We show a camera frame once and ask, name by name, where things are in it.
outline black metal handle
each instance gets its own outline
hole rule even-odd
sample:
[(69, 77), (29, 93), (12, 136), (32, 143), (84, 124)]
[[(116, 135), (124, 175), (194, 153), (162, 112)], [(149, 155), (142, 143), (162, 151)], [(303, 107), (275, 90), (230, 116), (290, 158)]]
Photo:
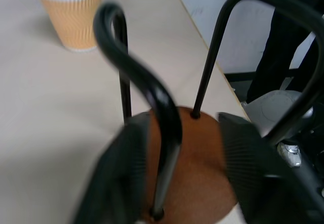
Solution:
[[(216, 22), (211, 46), (206, 59), (204, 72), (201, 78), (196, 102), (191, 113), (192, 117), (199, 118), (199, 112), (207, 90), (216, 57), (221, 45), (228, 18), (241, 0), (227, 0), (223, 5)], [(286, 112), (284, 117), (266, 136), (273, 145), (293, 126), (293, 124), (311, 107), (324, 90), (324, 21), (321, 14), (297, 0), (259, 0), (274, 6), (280, 13), (300, 23), (306, 29), (314, 32), (318, 43), (318, 61), (312, 79), (309, 81), (299, 99)]]
[[(114, 26), (114, 39), (111, 26)], [(160, 127), (161, 151), (155, 189), (153, 215), (161, 215), (166, 193), (175, 169), (182, 143), (182, 125), (177, 107), (156, 77), (128, 55), (121, 41), (127, 41), (126, 20), (116, 4), (102, 5), (94, 19), (98, 46), (109, 61), (140, 90), (152, 107)]]

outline brown round disk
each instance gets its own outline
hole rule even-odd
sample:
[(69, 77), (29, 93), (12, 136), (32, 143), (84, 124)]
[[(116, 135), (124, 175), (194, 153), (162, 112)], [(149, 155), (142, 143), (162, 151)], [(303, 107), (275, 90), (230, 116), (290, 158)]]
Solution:
[[(225, 175), (225, 161), (218, 122), (201, 112), (192, 119), (192, 109), (179, 107), (183, 141), (179, 160), (165, 202), (161, 224), (215, 224), (237, 203)], [(147, 189), (143, 218), (153, 203), (160, 150), (160, 132), (151, 112), (150, 143), (147, 162)]]

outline table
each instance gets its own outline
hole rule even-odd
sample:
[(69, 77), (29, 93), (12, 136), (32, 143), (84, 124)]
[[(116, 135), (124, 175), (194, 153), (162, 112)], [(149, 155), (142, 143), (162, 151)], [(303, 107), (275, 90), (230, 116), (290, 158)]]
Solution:
[[(180, 0), (113, 0), (129, 48), (193, 107), (207, 47)], [(117, 71), (63, 48), (39, 0), (0, 0), (0, 223), (71, 219), (99, 153), (123, 124)], [(133, 114), (148, 110), (132, 88)], [(245, 117), (216, 66), (202, 110)], [(221, 224), (244, 223), (235, 208)]]

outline white wall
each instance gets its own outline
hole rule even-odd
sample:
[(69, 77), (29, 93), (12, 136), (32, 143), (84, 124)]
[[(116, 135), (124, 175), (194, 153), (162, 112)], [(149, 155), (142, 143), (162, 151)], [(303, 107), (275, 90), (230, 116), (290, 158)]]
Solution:
[[(182, 0), (203, 39), (210, 44), (219, 11), (226, 0)], [(233, 9), (217, 61), (225, 73), (255, 71), (270, 31), (274, 9), (246, 0)], [(298, 48), (291, 68), (300, 65), (313, 40), (309, 36)]]

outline black textured panel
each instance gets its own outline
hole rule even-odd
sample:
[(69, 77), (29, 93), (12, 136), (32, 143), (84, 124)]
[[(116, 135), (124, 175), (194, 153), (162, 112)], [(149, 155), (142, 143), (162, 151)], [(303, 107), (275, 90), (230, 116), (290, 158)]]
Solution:
[(248, 224), (324, 223), (314, 184), (293, 172), (250, 122), (220, 113), (219, 123), (227, 175)]
[(145, 190), (150, 117), (128, 122), (100, 157), (81, 202), (75, 224), (131, 224), (141, 213)]

